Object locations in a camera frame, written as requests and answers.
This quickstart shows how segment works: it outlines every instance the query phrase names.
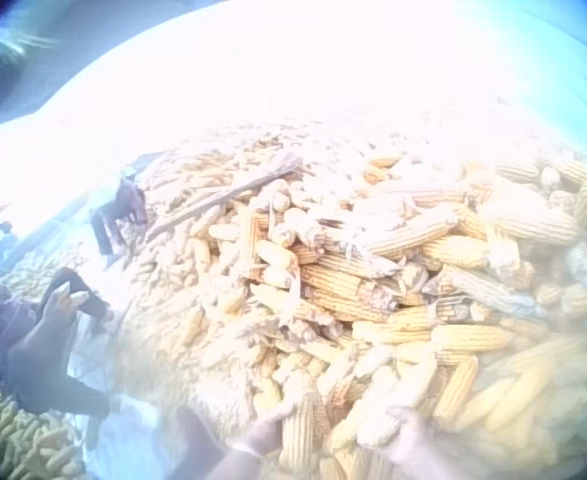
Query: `husked corn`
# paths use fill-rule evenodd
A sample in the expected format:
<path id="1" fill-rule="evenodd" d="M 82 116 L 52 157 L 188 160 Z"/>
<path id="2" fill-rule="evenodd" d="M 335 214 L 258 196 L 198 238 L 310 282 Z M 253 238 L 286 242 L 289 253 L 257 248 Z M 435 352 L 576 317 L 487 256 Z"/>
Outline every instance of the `husked corn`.
<path id="1" fill-rule="evenodd" d="M 523 373 L 487 416 L 485 428 L 489 431 L 498 430 L 522 413 L 546 388 L 549 376 L 548 368 Z"/>
<path id="2" fill-rule="evenodd" d="M 487 416 L 515 385 L 514 378 L 503 378 L 475 394 L 455 421 L 454 431 L 461 432 Z"/>
<path id="3" fill-rule="evenodd" d="M 399 259 L 408 248 L 442 237 L 457 224 L 457 216 L 448 205 L 439 205 L 409 220 L 390 232 L 364 232 L 356 239 L 358 251 Z"/>
<path id="4" fill-rule="evenodd" d="M 483 268 L 488 263 L 488 244 L 477 238 L 445 235 L 422 245 L 426 257 L 466 268 Z"/>
<path id="5" fill-rule="evenodd" d="M 365 342 L 391 345 L 428 340 L 430 332 L 397 330 L 393 325 L 373 322 L 353 322 L 353 338 Z"/>
<path id="6" fill-rule="evenodd" d="M 464 405 L 477 375 L 478 360 L 470 356 L 462 361 L 455 370 L 440 400 L 433 411 L 433 418 L 441 428 L 449 429 L 456 415 Z"/>
<path id="7" fill-rule="evenodd" d="M 282 247 L 278 247 L 267 240 L 259 240 L 255 251 L 262 260 L 274 267 L 283 268 L 284 270 L 293 271 L 297 268 L 297 257 L 293 252 Z"/>
<path id="8" fill-rule="evenodd" d="M 500 350 L 513 341 L 513 334 L 493 325 L 440 325 L 431 342 L 437 351 L 487 352 Z"/>
<path id="9" fill-rule="evenodd" d="M 561 211 L 540 205 L 500 204 L 485 207 L 485 220 L 517 238 L 540 243 L 569 246 L 580 238 L 575 219 Z"/>

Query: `pile of corn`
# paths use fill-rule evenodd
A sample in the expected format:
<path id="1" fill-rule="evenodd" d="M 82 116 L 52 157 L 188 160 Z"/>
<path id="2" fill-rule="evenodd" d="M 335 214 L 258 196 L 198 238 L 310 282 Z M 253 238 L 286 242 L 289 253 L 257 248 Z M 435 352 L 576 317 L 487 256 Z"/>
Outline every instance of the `pile of corn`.
<path id="1" fill-rule="evenodd" d="M 0 393 L 0 478 L 90 478 L 78 440 L 79 433 L 63 419 L 19 410 Z"/>
<path id="2" fill-rule="evenodd" d="M 173 152 L 147 179 L 157 224 L 269 161 L 272 140 Z M 348 173 L 304 158 L 140 248 L 129 328 L 162 337 L 177 382 L 239 364 L 256 413 L 297 397 L 265 478 L 389 478 L 369 450 L 398 431 L 389 404 L 492 475 L 585 467 L 587 164 L 380 150 Z"/>

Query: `fingers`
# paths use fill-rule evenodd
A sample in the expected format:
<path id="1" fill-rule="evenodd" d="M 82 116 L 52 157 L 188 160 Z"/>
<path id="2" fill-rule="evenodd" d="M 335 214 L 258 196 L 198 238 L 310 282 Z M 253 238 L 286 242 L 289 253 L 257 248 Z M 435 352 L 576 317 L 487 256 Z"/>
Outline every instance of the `fingers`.
<path id="1" fill-rule="evenodd" d="M 89 292 L 77 292 L 71 295 L 71 308 L 77 310 L 89 299 Z"/>

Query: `worker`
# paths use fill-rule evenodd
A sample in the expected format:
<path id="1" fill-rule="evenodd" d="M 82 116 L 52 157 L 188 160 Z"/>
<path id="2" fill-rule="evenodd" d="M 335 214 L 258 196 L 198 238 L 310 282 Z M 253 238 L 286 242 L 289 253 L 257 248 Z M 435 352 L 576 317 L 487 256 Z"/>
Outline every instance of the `worker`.
<path id="1" fill-rule="evenodd" d="M 119 179 L 107 183 L 89 199 L 91 226 L 100 254 L 106 257 L 106 269 L 124 255 L 126 242 L 117 221 L 128 220 L 140 229 L 147 225 L 144 191 L 135 185 L 135 171 L 126 169 Z"/>
<path id="2" fill-rule="evenodd" d="M 117 312 L 69 268 L 57 272 L 39 304 L 17 299 L 0 286 L 0 388 L 35 414 L 55 409 L 89 415 L 87 448 L 93 448 L 100 423 L 111 412 L 129 409 L 145 425 L 156 420 L 141 402 L 108 398 L 66 374 L 78 309 L 102 323 L 117 321 Z"/>
<path id="3" fill-rule="evenodd" d="M 256 480 L 261 460 L 282 447 L 281 421 L 295 411 L 295 404 L 282 402 L 258 418 L 229 451 L 211 435 L 206 422 L 193 410 L 182 407 L 177 422 L 187 453 L 168 480 Z M 411 480 L 471 480 L 462 467 L 440 451 L 412 409 L 390 408 L 387 413 L 401 421 L 400 429 L 377 453 L 401 468 Z"/>

